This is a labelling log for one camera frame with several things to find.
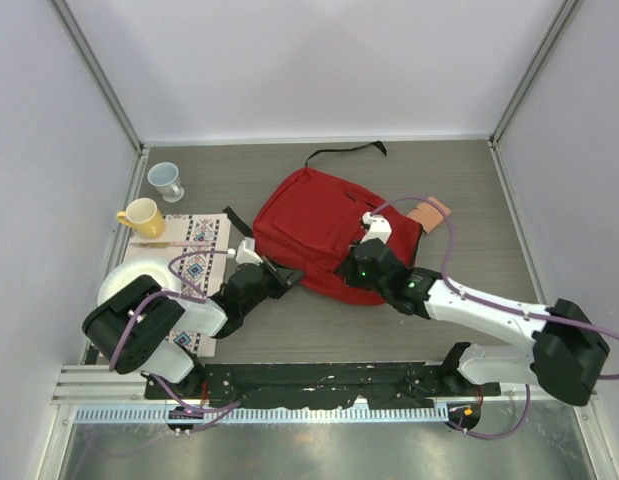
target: yellow mug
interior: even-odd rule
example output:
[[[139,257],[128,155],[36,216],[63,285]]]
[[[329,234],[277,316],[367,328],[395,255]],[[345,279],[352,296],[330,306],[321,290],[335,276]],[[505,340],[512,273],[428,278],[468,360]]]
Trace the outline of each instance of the yellow mug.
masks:
[[[118,212],[116,218],[147,238],[158,238],[165,232],[165,219],[156,202],[150,198],[139,198],[127,207],[127,211]]]

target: gray floor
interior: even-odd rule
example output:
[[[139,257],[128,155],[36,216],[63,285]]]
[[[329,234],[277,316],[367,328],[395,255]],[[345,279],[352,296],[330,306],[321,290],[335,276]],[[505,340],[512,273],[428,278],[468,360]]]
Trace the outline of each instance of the gray floor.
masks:
[[[153,148],[148,166],[163,161],[178,165],[186,194],[179,203],[168,204],[145,182],[140,196],[156,199],[163,213],[216,213],[231,205],[251,223],[276,186],[302,167],[310,153],[326,146]],[[409,194],[436,196],[451,209],[457,229],[452,277],[496,295],[534,301],[487,143],[391,142],[387,148],[386,159],[370,148],[319,156],[312,166],[386,199]],[[413,207],[410,202],[397,205],[403,213]],[[240,239],[239,232],[232,230],[231,246]],[[438,269],[446,244],[443,227],[424,237],[417,263]],[[299,287],[280,300],[260,305],[242,329],[219,341],[215,361],[441,360],[458,341],[497,344],[490,337],[452,324],[401,316],[386,305],[345,305]]]
[[[479,430],[513,425],[522,402],[487,402]],[[534,402],[525,427],[497,441],[442,423],[220,426],[159,439],[164,425],[76,425],[65,480],[594,479],[573,408]],[[87,442],[92,449],[87,450]],[[107,455],[125,455],[112,459]]]

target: wooden block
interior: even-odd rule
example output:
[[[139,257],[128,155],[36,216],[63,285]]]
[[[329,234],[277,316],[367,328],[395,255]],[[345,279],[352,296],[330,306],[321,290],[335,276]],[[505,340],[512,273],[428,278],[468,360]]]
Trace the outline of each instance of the wooden block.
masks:
[[[449,210],[439,200],[436,200],[434,197],[429,197],[428,200],[438,205],[442,211],[445,212],[445,214],[451,214],[451,210]],[[444,217],[440,214],[440,212],[426,202],[419,203],[416,208],[407,214],[407,217],[422,225],[422,228],[427,234],[433,232],[438,225],[444,222]]]

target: red fabric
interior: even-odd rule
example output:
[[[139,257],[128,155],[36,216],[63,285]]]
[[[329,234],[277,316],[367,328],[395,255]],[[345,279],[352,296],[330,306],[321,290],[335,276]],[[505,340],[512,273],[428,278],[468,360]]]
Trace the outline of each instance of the red fabric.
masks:
[[[336,269],[364,230],[362,214],[384,203],[367,189],[305,167],[292,173],[262,207],[253,224],[256,250],[305,272],[302,284],[353,305],[381,305],[374,292],[345,285]],[[408,265],[420,240],[420,224],[393,207],[382,215],[391,225],[388,245]]]

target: bag strap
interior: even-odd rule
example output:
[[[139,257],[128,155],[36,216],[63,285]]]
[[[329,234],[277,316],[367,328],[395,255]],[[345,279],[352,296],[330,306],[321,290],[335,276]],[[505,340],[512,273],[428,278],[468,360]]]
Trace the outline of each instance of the bag strap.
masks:
[[[382,143],[380,140],[377,140],[375,142],[366,143],[364,145],[358,145],[357,147],[352,147],[352,148],[324,148],[322,150],[316,150],[311,155],[309,155],[309,158],[307,160],[305,160],[305,167],[309,163],[309,160],[311,160],[316,155],[320,155],[321,153],[355,152],[356,150],[362,150],[363,148],[367,148],[371,146],[374,146],[378,150],[380,150],[385,157],[387,156],[387,149],[385,148],[384,143]]]
[[[226,207],[222,211],[222,213],[227,214],[227,218],[229,219],[231,224],[236,227],[240,233],[242,233],[245,237],[253,238],[253,230],[251,230],[251,227],[249,225],[242,221],[238,214],[233,211],[233,208]]]

